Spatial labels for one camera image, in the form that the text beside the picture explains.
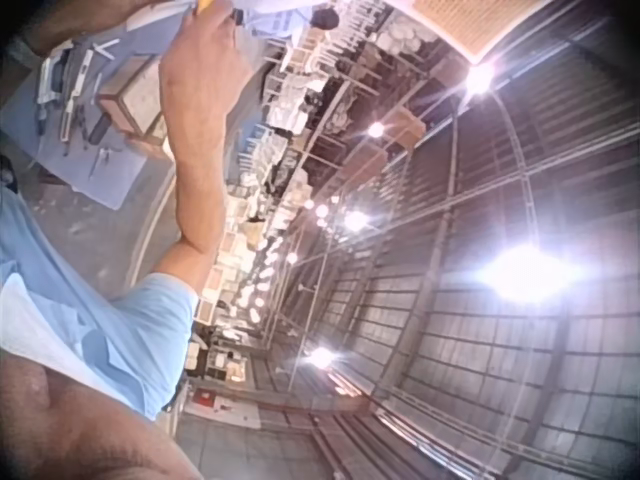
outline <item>wooden box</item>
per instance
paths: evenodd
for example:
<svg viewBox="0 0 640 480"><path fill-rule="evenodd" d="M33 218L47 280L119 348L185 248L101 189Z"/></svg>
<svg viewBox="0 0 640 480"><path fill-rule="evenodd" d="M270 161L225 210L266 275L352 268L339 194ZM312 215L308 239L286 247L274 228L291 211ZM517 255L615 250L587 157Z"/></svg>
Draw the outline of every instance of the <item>wooden box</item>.
<svg viewBox="0 0 640 480"><path fill-rule="evenodd" d="M160 116L160 60L135 55L111 77L98 93L98 104L125 133L145 137Z"/></svg>
<svg viewBox="0 0 640 480"><path fill-rule="evenodd" d="M158 115L144 136L127 135L127 141L147 157L175 160L167 138L167 123L162 114Z"/></svg>

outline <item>pipe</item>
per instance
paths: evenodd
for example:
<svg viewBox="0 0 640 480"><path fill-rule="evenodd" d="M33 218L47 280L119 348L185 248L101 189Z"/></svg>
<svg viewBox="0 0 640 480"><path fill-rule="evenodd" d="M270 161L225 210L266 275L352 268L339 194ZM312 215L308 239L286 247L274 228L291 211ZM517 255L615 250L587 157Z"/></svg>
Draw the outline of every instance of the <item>pipe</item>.
<svg viewBox="0 0 640 480"><path fill-rule="evenodd" d="M340 210L340 205L342 205L342 197L338 205L336 205L336 212ZM338 215L334 215L333 228L335 229L336 219ZM298 372L298 367L300 365L300 357L302 356L302 351L304 350L304 344L307 341L307 337L309 336L309 327L311 326L311 319L313 317L313 311L315 310L316 303L318 301L318 295L320 293L320 285L322 284L322 277L324 276L324 271L327 267L327 259L329 258L329 253L331 252L331 245L333 244L334 232L329 236L329 241L327 242L327 248L324 252L324 257L322 258L322 266L320 267L320 273L318 274L318 281L316 283L316 291L313 293L313 299L311 300L311 306L309 307L309 313L307 314L307 321L304 326L304 333L300 338L300 346L298 347L298 354L296 355L296 361L293 364L293 371L291 372L291 378L289 379L289 386L287 387L287 392L290 392L293 388L293 381L296 378L296 373Z"/></svg>

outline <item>person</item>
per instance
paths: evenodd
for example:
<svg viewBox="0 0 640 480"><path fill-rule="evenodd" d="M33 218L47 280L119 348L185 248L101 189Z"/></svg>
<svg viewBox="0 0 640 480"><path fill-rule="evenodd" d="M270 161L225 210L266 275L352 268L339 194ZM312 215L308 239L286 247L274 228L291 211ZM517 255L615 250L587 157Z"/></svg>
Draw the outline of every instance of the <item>person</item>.
<svg viewBox="0 0 640 480"><path fill-rule="evenodd" d="M307 25L331 31L340 25L340 16L333 8L300 7L275 13L243 11L242 25L255 37L291 39L294 46L302 38Z"/></svg>
<svg viewBox="0 0 640 480"><path fill-rule="evenodd" d="M149 3L61 0L20 41L27 56L43 56L61 37L115 26ZM152 420L182 372L224 229L225 118L250 76L231 13L228 0L216 0L187 15L162 59L182 235L130 293L102 298L53 249L19 195L0 187L0 478L200 478ZM5 93L37 68L25 63L4 63Z"/></svg>

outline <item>concrete floor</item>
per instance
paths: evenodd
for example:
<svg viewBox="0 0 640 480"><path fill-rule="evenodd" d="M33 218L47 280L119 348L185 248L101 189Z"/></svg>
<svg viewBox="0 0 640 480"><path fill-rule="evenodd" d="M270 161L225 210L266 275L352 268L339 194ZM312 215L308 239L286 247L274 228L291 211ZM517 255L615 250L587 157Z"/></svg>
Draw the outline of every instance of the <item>concrete floor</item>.
<svg viewBox="0 0 640 480"><path fill-rule="evenodd" d="M176 441L205 478L332 478L314 440L305 434L248 430L185 414Z"/></svg>
<svg viewBox="0 0 640 480"><path fill-rule="evenodd" d="M173 166L147 161L116 212L68 185L41 183L40 168L29 168L30 158L6 136L0 137L0 151L12 160L20 192L60 254L105 297L124 293L135 260L142 254L143 239L174 176Z"/></svg>

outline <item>bright light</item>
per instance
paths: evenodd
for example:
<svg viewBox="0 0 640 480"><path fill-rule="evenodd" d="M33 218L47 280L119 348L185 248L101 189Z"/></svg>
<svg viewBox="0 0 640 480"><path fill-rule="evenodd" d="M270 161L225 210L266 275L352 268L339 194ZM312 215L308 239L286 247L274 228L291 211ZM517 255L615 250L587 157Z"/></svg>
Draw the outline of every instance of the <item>bright light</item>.
<svg viewBox="0 0 640 480"><path fill-rule="evenodd" d="M275 269L273 267L269 267L266 270L263 270L260 272L260 275L258 275L260 278L269 278L271 277L274 273L275 273Z"/></svg>
<svg viewBox="0 0 640 480"><path fill-rule="evenodd" d="M255 308L252 308L251 310L249 310L249 317L251 318L251 321L253 323L260 323L260 314L257 312Z"/></svg>
<svg viewBox="0 0 640 480"><path fill-rule="evenodd" d="M267 255L267 260L265 260L264 263L266 265L271 265L278 259L278 257L280 257L280 255L278 255L277 253L270 253L269 255Z"/></svg>
<svg viewBox="0 0 640 480"><path fill-rule="evenodd" d="M384 125L382 125L380 122L376 122L369 127L367 133L372 138L380 138L382 135L384 135Z"/></svg>
<svg viewBox="0 0 640 480"><path fill-rule="evenodd" d="M471 67L467 76L467 91L471 95L481 95L489 90L494 68L490 63Z"/></svg>
<svg viewBox="0 0 640 480"><path fill-rule="evenodd" d="M331 365L331 362L333 362L334 358L335 355L332 352L324 347L318 347L313 352L311 352L308 360L312 365L318 367L321 370L325 370L329 365Z"/></svg>
<svg viewBox="0 0 640 480"><path fill-rule="evenodd" d="M349 212L344 217L345 226L352 232L359 232L369 223L369 217L362 212Z"/></svg>
<svg viewBox="0 0 640 480"><path fill-rule="evenodd" d="M329 207L326 205L320 205L316 208L316 215L318 218L326 218L326 216L329 215Z"/></svg>
<svg viewBox="0 0 640 480"><path fill-rule="evenodd" d="M480 280L506 300L534 303L568 287L575 273L536 247L521 245L501 254L480 273Z"/></svg>

